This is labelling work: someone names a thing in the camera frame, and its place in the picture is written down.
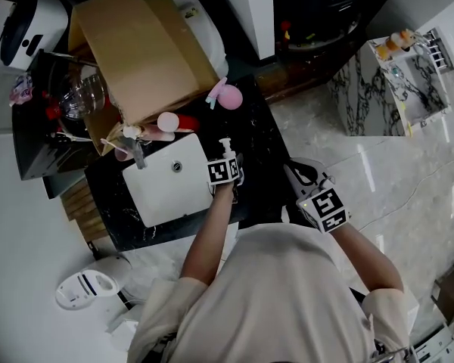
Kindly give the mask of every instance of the cardboard box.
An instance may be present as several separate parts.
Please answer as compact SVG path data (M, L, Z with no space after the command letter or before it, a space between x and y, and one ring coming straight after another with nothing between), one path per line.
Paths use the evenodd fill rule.
M77 5L69 50L96 60L130 125L178 109L219 80L173 0L89 0ZM99 140L116 123L115 112L109 108L86 117L100 153Z

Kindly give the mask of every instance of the marble cabinet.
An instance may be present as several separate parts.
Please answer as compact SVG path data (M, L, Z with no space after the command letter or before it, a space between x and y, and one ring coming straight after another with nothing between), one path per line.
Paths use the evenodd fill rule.
M383 41L366 42L328 83L348 135L412 135L450 110L428 49L383 61L375 51Z

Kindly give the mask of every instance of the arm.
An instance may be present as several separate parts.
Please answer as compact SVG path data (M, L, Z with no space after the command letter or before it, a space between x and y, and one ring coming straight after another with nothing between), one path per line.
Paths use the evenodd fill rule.
M219 268L229 225L234 183L217 186L204 225L190 246L180 277L191 277L212 284Z
M403 291L395 265L350 223L334 229L331 234L370 292L384 288Z

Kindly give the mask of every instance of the white shirt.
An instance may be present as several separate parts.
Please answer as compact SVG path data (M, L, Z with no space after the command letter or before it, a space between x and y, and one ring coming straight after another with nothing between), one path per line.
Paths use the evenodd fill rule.
M331 235L254 226L209 287L192 278L155 281L128 362L142 362L173 332L162 361L363 363L374 339L388 351L408 346L403 292L375 290L358 304L333 256Z

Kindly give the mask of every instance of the black countertop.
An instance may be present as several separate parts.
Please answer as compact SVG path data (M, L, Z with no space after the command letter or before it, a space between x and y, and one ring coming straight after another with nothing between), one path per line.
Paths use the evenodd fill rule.
M281 207L294 199L283 170L289 158L281 133L252 76L234 83L244 102L237 110L216 105L211 110L205 97L183 107L179 113L196 116L201 129L198 137L208 160L222 157L219 139L229 137L232 149L244 155L245 181L238 187L238 202L230 222L268 222L280 216ZM171 143L154 141L144 147L148 156ZM134 164L118 162L114 153L97 160L86 170L92 196L106 229L119 251L160 244L197 233L206 210L147 228L129 194L123 169Z

